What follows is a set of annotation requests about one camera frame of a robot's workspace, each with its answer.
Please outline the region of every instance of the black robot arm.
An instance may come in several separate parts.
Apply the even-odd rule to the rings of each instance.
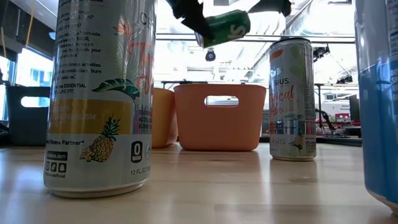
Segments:
[[[198,0],[166,0],[173,9],[173,15],[176,19],[183,18],[182,24],[191,28],[207,39],[214,39],[205,17],[203,16],[203,3]],[[292,12],[289,0],[260,0],[253,6],[248,13],[277,11],[284,16]]]

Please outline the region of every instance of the blue container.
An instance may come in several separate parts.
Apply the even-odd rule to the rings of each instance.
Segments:
[[[398,1],[356,0],[365,185],[398,215]]]

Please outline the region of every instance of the green can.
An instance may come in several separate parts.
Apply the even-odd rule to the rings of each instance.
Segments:
[[[206,21],[215,38],[210,40],[195,32],[198,45],[203,48],[242,38],[250,32],[250,18],[246,11],[233,10],[207,17]]]

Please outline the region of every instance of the ceiling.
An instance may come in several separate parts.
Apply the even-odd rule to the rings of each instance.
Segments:
[[[34,16],[55,30],[58,0],[11,0],[26,12],[34,7]],[[221,14],[233,9],[248,10],[258,0],[203,0],[206,16]],[[353,35],[353,6],[330,5],[326,0],[290,0],[292,13],[284,18],[276,12],[250,14],[249,35],[281,35],[286,25],[294,35]],[[165,0],[158,0],[157,33],[192,34],[193,32],[176,20]],[[162,40],[156,43],[156,80],[215,80],[238,82],[264,55],[269,43],[230,42],[215,47],[216,60],[206,62],[207,50],[199,48],[194,41]],[[334,82],[346,71],[355,72],[354,47],[330,45],[331,54],[314,65],[317,82]],[[251,81],[267,82],[267,72],[255,74],[260,77]]]

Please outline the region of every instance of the pineapple illustration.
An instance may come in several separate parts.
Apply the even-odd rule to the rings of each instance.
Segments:
[[[297,147],[297,149],[301,150],[303,149],[303,143],[304,143],[304,131],[302,128],[298,129],[298,135],[294,138],[294,142],[289,143],[291,146]]]
[[[81,151],[80,159],[85,159],[87,162],[91,160],[96,162],[105,162],[111,156],[113,144],[116,141],[115,136],[118,135],[120,119],[109,117],[104,125],[101,135],[94,140],[94,142],[87,148]]]

